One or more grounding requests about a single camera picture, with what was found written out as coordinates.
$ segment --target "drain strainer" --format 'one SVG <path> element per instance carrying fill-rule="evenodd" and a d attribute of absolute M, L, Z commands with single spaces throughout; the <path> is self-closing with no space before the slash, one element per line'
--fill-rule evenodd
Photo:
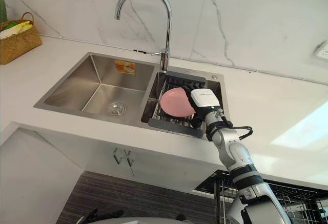
<path fill-rule="evenodd" d="M 125 114 L 127 107 L 123 103 L 112 103 L 107 106 L 107 114 L 110 116 L 122 116 Z"/>

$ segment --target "chrome faucet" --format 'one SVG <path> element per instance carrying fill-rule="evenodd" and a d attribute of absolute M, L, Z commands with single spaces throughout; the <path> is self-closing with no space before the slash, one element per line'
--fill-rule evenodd
<path fill-rule="evenodd" d="M 120 20 L 120 14 L 122 6 L 126 0 L 118 0 L 116 9 L 115 9 L 115 19 Z M 172 9 L 168 0 L 162 0 L 165 4 L 166 11 L 168 13 L 168 25 L 166 31 L 166 45 L 165 49 L 162 52 L 153 53 L 152 55 L 160 55 L 160 68 L 163 72 L 166 72 L 168 69 L 169 58 L 170 58 L 170 34 L 171 34 L 171 21 L 172 21 Z"/>

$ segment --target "woven basket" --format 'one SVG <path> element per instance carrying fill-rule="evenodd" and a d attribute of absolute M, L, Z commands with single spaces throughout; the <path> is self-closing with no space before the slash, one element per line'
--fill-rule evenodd
<path fill-rule="evenodd" d="M 13 61 L 15 58 L 23 55 L 25 52 L 39 46 L 42 41 L 34 26 L 34 17 L 32 13 L 25 12 L 20 20 L 6 21 L 0 24 L 0 31 L 3 27 L 7 26 L 11 22 L 23 23 L 30 20 L 23 19 L 26 14 L 30 14 L 32 17 L 31 24 L 33 25 L 28 30 L 12 35 L 10 37 L 1 39 L 0 41 L 0 64 L 7 64 Z"/>

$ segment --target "orange label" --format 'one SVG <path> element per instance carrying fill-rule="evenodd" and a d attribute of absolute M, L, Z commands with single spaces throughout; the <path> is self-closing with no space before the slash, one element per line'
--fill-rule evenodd
<path fill-rule="evenodd" d="M 135 74 L 135 63 L 115 60 L 115 68 L 118 73 Z"/>

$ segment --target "dark floor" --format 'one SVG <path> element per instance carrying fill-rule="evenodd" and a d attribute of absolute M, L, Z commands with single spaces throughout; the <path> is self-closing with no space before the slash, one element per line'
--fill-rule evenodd
<path fill-rule="evenodd" d="M 57 224 L 75 224 L 98 208 L 99 215 L 123 210 L 123 217 L 164 217 L 184 214 L 196 224 L 215 223 L 214 200 L 93 172 L 75 185 Z"/>

